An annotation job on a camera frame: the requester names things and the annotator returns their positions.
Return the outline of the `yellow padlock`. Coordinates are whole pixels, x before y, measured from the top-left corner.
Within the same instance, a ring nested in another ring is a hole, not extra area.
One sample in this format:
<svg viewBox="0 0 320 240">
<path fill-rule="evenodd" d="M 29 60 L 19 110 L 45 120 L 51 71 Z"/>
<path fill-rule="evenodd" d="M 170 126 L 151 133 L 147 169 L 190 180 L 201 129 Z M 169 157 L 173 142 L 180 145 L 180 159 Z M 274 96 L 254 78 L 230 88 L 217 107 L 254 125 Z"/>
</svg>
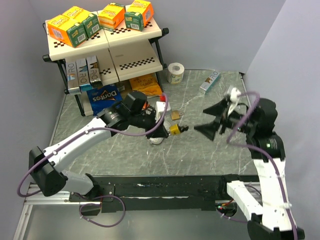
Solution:
<svg viewBox="0 0 320 240">
<path fill-rule="evenodd" d="M 170 126 L 169 133 L 172 136 L 179 135 L 179 134 L 181 134 L 183 132 L 188 131 L 188 129 L 189 129 L 189 127 L 187 125 L 174 124 L 174 125 Z"/>
</svg>

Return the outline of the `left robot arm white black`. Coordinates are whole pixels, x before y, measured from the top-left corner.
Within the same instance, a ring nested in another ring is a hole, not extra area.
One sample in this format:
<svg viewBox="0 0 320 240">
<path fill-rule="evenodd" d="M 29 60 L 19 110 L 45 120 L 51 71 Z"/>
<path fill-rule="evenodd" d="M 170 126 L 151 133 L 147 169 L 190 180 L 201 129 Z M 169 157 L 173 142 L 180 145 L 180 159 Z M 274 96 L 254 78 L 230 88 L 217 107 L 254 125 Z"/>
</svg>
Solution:
<svg viewBox="0 0 320 240">
<path fill-rule="evenodd" d="M 145 108 L 146 103 L 144 93 L 133 91 L 125 99 L 100 111 L 83 128 L 61 142 L 44 150 L 33 148 L 29 152 L 29 171 L 40 192 L 50 197 L 68 191 L 82 195 L 87 201 L 95 200 L 101 189 L 94 177 L 67 171 L 67 167 L 85 151 L 116 134 L 135 136 L 127 132 L 129 126 L 144 129 L 143 135 L 148 139 L 167 138 L 164 118 L 169 102 L 160 102 L 159 108 Z"/>
</svg>

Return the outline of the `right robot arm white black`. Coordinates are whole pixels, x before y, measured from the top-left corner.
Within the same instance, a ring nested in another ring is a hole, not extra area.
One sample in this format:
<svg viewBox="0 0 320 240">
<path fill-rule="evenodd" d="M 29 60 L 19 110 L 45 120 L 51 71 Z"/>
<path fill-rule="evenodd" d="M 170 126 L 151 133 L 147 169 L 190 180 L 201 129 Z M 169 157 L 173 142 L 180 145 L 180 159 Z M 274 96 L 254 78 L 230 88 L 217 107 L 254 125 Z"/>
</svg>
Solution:
<svg viewBox="0 0 320 240">
<path fill-rule="evenodd" d="M 274 131 L 278 116 L 276 104 L 267 98 L 258 99 L 245 114 L 235 111 L 237 103 L 225 97 L 204 109 L 204 114 L 215 119 L 194 129 L 211 141 L 226 129 L 246 135 L 245 148 L 249 149 L 257 171 L 261 200 L 249 192 L 238 175 L 222 176 L 218 193 L 223 199 L 232 198 L 244 214 L 247 232 L 252 240 L 303 240 L 305 232 L 293 217 L 286 187 L 286 154 L 284 143 Z"/>
</svg>

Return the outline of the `silver glitter sponge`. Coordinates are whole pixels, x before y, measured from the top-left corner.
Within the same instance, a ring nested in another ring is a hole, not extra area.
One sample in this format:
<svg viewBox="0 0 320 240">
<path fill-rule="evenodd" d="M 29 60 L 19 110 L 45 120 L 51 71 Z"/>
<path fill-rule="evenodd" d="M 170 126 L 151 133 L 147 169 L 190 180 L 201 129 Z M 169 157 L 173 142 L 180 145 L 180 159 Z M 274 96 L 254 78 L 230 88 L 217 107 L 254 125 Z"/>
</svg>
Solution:
<svg viewBox="0 0 320 240">
<path fill-rule="evenodd" d="M 170 123 L 167 121 L 167 120 L 165 120 L 164 122 L 163 122 L 163 126 L 165 127 L 165 129 L 167 130 L 167 132 L 169 133 L 169 131 L 170 131 Z M 165 138 L 164 137 L 157 137 L 157 138 L 150 138 L 149 139 L 149 142 L 151 143 L 151 144 L 153 144 L 153 145 L 159 145 L 159 144 L 161 144 L 162 143 L 162 141 L 164 140 Z"/>
</svg>

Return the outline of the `large brass padlock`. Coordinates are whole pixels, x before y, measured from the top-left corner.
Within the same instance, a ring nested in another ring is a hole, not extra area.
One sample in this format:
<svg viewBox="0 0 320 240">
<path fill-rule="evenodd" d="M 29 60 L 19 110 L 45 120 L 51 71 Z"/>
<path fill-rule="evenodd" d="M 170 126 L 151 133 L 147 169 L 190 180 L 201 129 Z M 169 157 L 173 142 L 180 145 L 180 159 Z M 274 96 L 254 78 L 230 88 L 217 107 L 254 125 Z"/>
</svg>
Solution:
<svg viewBox="0 0 320 240">
<path fill-rule="evenodd" d="M 184 115 L 184 113 L 182 111 L 179 111 L 179 110 L 173 110 L 171 112 L 171 119 L 173 121 L 176 121 L 176 120 L 180 120 L 182 118 L 182 116 Z"/>
</svg>

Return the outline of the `yellow honey dijon chip bag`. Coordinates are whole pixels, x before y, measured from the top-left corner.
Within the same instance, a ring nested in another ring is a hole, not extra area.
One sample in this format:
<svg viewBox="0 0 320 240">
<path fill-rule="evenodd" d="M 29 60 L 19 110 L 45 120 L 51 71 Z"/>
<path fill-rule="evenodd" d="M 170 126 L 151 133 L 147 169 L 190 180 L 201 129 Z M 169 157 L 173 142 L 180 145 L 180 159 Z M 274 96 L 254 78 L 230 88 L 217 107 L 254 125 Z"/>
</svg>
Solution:
<svg viewBox="0 0 320 240">
<path fill-rule="evenodd" d="M 131 78 L 129 83 L 133 91 L 142 92 L 146 96 L 160 96 L 163 93 L 154 73 Z"/>
</svg>

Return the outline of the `teal RO box on table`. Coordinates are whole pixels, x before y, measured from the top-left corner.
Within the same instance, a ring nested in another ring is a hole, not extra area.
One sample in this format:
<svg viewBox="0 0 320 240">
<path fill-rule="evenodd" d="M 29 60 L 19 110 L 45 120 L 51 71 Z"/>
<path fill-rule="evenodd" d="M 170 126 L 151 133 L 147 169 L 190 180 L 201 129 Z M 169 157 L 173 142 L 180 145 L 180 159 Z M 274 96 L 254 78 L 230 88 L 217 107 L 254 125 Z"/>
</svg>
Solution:
<svg viewBox="0 0 320 240">
<path fill-rule="evenodd" d="M 206 94 L 214 86 L 214 84 L 219 81 L 220 78 L 221 72 L 213 71 L 201 84 L 199 91 L 202 94 Z"/>
</svg>

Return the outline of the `brown chip bag middle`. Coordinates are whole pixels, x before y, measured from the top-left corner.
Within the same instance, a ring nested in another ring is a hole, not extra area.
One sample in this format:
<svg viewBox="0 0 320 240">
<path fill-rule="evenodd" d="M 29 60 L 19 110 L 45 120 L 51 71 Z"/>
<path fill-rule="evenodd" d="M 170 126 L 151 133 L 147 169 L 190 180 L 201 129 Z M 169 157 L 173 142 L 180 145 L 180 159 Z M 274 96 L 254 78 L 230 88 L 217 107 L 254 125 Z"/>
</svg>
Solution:
<svg viewBox="0 0 320 240">
<path fill-rule="evenodd" d="M 115 85 L 123 99 L 127 96 L 128 93 L 131 93 L 133 91 L 129 80 L 119 81 L 115 83 Z"/>
</svg>

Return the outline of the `blue Doritos chip bag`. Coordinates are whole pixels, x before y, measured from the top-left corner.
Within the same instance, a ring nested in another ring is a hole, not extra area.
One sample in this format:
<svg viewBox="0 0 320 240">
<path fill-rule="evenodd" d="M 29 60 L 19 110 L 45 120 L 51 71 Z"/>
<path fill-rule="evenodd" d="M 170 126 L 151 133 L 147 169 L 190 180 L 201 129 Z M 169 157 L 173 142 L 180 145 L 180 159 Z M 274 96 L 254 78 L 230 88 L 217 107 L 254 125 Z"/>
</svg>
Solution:
<svg viewBox="0 0 320 240">
<path fill-rule="evenodd" d="M 123 99 L 115 84 L 88 90 L 87 96 L 94 116 Z"/>
</svg>

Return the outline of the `toilet paper roll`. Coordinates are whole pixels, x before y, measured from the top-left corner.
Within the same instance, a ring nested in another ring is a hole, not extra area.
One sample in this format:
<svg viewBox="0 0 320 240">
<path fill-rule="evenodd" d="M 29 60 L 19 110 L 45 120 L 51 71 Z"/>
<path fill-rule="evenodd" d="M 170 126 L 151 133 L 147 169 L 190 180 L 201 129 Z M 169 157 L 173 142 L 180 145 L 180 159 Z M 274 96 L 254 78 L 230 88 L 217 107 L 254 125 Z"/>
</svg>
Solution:
<svg viewBox="0 0 320 240">
<path fill-rule="evenodd" d="M 167 70 L 167 81 L 170 84 L 176 85 L 181 83 L 185 72 L 185 68 L 181 63 L 170 63 L 167 67 Z"/>
</svg>

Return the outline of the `dark RO box right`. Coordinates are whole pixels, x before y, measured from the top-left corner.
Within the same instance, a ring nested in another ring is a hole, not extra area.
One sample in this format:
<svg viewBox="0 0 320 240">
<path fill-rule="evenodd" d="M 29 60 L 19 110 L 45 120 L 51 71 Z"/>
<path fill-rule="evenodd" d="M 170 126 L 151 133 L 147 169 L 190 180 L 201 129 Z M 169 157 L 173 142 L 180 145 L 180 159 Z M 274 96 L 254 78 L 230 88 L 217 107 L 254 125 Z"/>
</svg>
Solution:
<svg viewBox="0 0 320 240">
<path fill-rule="evenodd" d="M 93 88 L 100 88 L 103 86 L 99 62 L 96 55 L 88 56 L 86 58 L 86 63 L 88 67 L 89 81 Z"/>
</svg>

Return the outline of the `white two-tier shelf rack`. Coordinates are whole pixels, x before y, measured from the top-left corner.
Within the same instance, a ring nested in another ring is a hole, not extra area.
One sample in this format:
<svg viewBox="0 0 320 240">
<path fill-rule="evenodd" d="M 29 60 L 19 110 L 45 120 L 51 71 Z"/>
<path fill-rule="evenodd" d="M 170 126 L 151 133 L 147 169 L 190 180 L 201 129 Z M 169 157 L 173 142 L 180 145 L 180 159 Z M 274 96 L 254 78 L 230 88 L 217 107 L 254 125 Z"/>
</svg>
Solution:
<svg viewBox="0 0 320 240">
<path fill-rule="evenodd" d="M 101 29 L 77 48 L 47 37 L 49 53 L 42 59 L 57 64 L 62 80 L 67 82 L 66 62 L 95 55 L 99 62 L 104 85 L 115 84 L 167 68 L 159 39 L 169 33 L 160 28 L 154 19 L 147 22 L 143 31 L 126 28 L 124 22 L 113 31 Z"/>
</svg>

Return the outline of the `blue RO box middle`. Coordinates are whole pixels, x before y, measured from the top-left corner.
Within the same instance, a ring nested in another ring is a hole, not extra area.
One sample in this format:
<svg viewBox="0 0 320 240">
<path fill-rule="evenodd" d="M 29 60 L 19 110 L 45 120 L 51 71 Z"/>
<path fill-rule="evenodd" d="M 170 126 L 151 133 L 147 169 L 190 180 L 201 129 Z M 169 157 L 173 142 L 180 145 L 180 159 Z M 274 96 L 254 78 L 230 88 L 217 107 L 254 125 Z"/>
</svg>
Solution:
<svg viewBox="0 0 320 240">
<path fill-rule="evenodd" d="M 90 83 L 88 65 L 85 58 L 76 60 L 76 69 L 78 76 L 78 84 L 81 92 L 86 92 L 92 89 Z"/>
</svg>

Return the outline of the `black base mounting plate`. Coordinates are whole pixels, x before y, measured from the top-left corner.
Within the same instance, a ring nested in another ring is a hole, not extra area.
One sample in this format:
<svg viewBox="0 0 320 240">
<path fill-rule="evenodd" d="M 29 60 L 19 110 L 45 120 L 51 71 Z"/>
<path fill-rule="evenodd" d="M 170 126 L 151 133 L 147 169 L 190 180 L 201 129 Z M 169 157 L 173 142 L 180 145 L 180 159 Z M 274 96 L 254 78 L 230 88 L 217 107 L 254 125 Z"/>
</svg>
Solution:
<svg viewBox="0 0 320 240">
<path fill-rule="evenodd" d="M 99 192 L 83 199 L 75 192 L 70 202 L 97 204 L 102 213 L 117 211 L 189 210 L 215 211 L 216 204 L 231 197 L 227 181 L 259 183 L 257 175 L 101 175 L 95 176 Z"/>
</svg>

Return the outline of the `silver RO box left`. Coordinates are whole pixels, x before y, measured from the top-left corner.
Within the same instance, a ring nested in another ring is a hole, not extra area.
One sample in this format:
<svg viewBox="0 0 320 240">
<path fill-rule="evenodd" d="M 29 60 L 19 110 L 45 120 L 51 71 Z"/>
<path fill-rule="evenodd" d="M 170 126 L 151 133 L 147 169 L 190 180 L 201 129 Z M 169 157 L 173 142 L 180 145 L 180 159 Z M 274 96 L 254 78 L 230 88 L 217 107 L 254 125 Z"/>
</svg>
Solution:
<svg viewBox="0 0 320 240">
<path fill-rule="evenodd" d="M 66 62 L 67 89 L 71 95 L 81 94 L 77 65 L 75 61 Z"/>
</svg>

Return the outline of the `orange green sponge box right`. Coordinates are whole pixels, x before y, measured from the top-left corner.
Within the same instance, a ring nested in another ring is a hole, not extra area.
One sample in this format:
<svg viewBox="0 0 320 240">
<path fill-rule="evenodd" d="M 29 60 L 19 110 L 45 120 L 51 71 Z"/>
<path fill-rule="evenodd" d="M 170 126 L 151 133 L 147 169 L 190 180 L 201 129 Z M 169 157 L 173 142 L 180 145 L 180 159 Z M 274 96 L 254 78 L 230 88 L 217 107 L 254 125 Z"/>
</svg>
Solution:
<svg viewBox="0 0 320 240">
<path fill-rule="evenodd" d="M 154 15 L 152 3 L 146 0 L 134 0 L 124 14 L 127 29 L 142 31 Z"/>
</svg>

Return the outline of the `orange sponge box open window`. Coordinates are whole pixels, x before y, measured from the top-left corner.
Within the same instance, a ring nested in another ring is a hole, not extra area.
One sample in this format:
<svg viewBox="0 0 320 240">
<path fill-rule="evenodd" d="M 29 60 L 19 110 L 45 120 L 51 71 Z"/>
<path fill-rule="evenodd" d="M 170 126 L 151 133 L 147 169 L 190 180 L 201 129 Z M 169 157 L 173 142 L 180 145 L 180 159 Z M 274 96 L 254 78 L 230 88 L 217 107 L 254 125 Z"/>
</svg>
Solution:
<svg viewBox="0 0 320 240">
<path fill-rule="evenodd" d="M 109 3 L 98 13 L 100 25 L 109 30 L 114 30 L 125 18 L 126 8 L 119 3 Z"/>
</svg>

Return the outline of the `yellow green sponge box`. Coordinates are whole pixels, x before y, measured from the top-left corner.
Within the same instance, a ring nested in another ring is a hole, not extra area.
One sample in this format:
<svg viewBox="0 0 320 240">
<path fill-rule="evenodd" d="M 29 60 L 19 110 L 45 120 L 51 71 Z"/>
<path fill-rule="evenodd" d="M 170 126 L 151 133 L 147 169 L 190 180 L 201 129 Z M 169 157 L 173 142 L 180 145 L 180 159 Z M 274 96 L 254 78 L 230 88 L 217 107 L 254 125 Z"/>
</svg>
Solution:
<svg viewBox="0 0 320 240">
<path fill-rule="evenodd" d="M 95 13 L 85 10 L 79 6 L 72 6 L 62 15 L 82 23 L 88 38 L 93 37 L 101 30 L 98 16 Z"/>
</svg>

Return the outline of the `orange sponge box front left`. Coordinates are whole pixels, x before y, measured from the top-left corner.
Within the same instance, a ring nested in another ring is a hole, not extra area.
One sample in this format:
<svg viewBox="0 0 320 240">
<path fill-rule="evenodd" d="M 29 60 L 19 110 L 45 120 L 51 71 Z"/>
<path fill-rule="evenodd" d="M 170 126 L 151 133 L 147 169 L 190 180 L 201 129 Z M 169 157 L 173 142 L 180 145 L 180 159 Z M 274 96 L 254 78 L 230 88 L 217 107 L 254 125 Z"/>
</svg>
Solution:
<svg viewBox="0 0 320 240">
<path fill-rule="evenodd" d="M 81 22 L 64 15 L 58 15 L 47 21 L 48 34 L 70 47 L 77 48 L 88 37 Z"/>
</svg>

